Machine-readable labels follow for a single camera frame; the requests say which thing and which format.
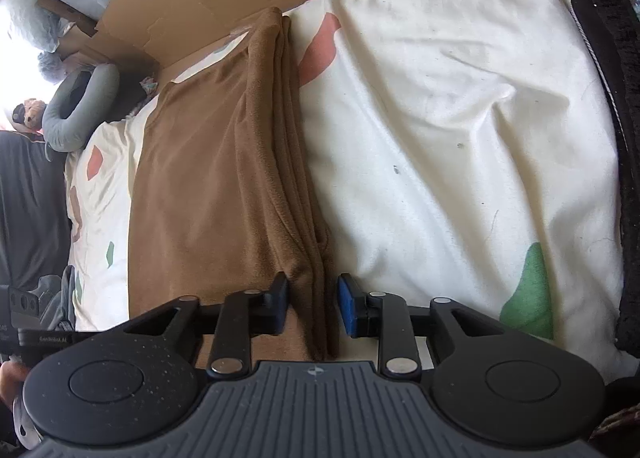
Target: gray cloth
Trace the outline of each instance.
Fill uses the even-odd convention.
[[[80,68],[58,86],[42,117],[45,140],[54,151],[72,152],[86,145],[107,118],[118,94],[120,74],[113,64]]]
[[[0,131],[0,283],[33,290],[69,258],[65,155],[47,161],[42,136]]]
[[[38,296],[40,326],[43,330],[73,331],[76,327],[76,313],[73,296],[76,288],[76,269],[69,265],[62,273],[46,275],[38,281],[38,287],[31,293]]]

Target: pink leaf print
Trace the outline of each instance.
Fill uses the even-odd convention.
[[[86,179],[88,181],[98,173],[100,167],[102,167],[103,160],[102,152],[94,145],[94,149],[91,151],[91,158],[89,158],[89,163],[86,165]]]
[[[311,82],[334,61],[336,53],[334,36],[341,27],[340,21],[334,14],[324,14],[320,29],[311,39],[298,66],[300,87]]]

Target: person's hand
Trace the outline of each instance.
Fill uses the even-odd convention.
[[[19,362],[7,361],[0,366],[0,399],[11,411],[14,410],[14,398],[18,394],[18,388],[28,374],[29,368]]]

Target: metal bolt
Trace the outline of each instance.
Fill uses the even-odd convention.
[[[393,374],[406,375],[418,369],[418,363],[405,357],[396,357],[386,361],[386,368]]]
[[[242,361],[233,358],[216,359],[211,362],[211,369],[220,375],[237,373],[242,369]]]

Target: mattress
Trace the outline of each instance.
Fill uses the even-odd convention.
[[[569,4],[310,0],[289,14],[336,270],[413,305],[451,297],[553,340],[611,380],[638,364],[613,344],[616,146]],[[128,318],[130,196],[155,105],[102,124],[68,156],[78,329]],[[375,344],[344,340],[341,357],[375,360]]]

